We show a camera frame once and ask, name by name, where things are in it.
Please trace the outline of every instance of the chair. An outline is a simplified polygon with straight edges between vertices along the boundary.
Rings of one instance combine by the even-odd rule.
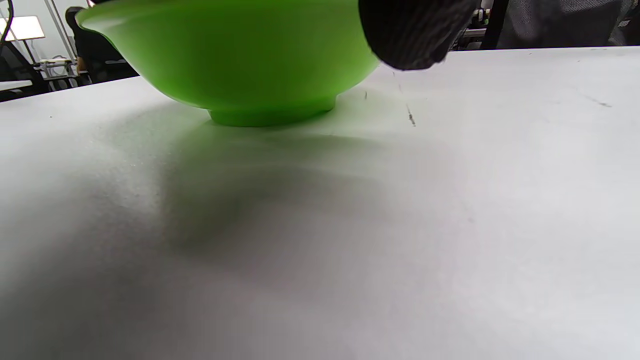
[[[634,0],[494,0],[481,49],[624,45]]]
[[[10,42],[0,49],[0,81],[30,80],[31,86],[0,92],[0,102],[49,92],[49,87],[39,71],[25,59]]]
[[[74,32],[78,57],[82,58],[94,83],[132,78],[138,73],[104,36],[88,31],[76,22],[76,14],[84,10],[79,6],[67,9],[65,18]]]

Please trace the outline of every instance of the bowl base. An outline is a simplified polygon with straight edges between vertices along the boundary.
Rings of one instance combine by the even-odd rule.
[[[217,111],[209,110],[211,120],[224,126],[265,127],[281,126],[307,120],[330,111],[335,106],[335,97],[310,101],[290,108],[270,111]]]

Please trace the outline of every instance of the lamp shade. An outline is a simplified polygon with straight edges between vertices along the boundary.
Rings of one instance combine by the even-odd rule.
[[[0,19],[0,29],[6,27],[6,19]],[[43,38],[44,32],[37,16],[18,16],[11,22],[11,29],[6,35],[6,41],[29,40]]]

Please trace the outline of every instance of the lamp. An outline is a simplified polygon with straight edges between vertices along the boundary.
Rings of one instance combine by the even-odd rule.
[[[6,19],[0,19],[0,29],[4,29],[5,26]],[[6,41],[21,40],[31,57],[31,61],[36,63],[33,53],[27,45],[27,40],[43,37],[44,32],[42,31],[42,27],[40,26],[40,21],[37,16],[17,16],[13,18],[9,33],[6,35]]]

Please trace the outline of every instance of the white table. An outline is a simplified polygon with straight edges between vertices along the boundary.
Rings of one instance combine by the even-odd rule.
[[[0,104],[0,358],[638,359],[639,86],[556,49],[288,129],[140,78]]]
[[[0,91],[24,88],[25,86],[31,86],[31,84],[31,80],[0,81]]]

